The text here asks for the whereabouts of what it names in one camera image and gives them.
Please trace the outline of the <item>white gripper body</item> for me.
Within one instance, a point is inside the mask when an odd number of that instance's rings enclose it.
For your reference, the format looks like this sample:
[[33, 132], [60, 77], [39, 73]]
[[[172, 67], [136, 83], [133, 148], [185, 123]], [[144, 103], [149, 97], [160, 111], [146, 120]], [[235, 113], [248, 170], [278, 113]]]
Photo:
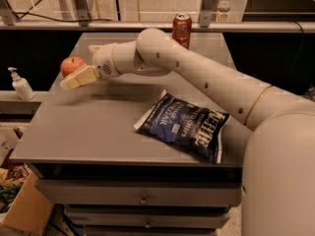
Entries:
[[105, 53], [97, 52], [96, 54], [92, 54], [92, 63], [103, 79], [120, 77], [121, 73], [117, 70], [113, 59], [113, 51], [116, 43], [105, 45], [107, 46]]

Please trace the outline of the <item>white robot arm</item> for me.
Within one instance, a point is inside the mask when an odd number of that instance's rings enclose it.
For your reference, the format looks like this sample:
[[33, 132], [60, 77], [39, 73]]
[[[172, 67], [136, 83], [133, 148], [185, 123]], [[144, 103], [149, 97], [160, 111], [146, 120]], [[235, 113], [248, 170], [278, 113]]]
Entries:
[[182, 47], [160, 29], [94, 46], [60, 83], [173, 71], [251, 130], [242, 174], [242, 236], [315, 236], [315, 102]]

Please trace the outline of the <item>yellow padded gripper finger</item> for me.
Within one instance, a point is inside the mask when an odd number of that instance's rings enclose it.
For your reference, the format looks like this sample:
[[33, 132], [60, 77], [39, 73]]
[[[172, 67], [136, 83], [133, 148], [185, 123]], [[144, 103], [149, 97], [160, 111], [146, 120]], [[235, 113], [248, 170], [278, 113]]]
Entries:
[[76, 89], [98, 80], [99, 72], [94, 66], [83, 65], [60, 82], [63, 89]]
[[92, 44], [89, 46], [89, 51], [91, 54], [96, 54], [97, 52], [99, 53], [105, 53], [107, 51], [107, 46], [106, 45], [95, 45]]

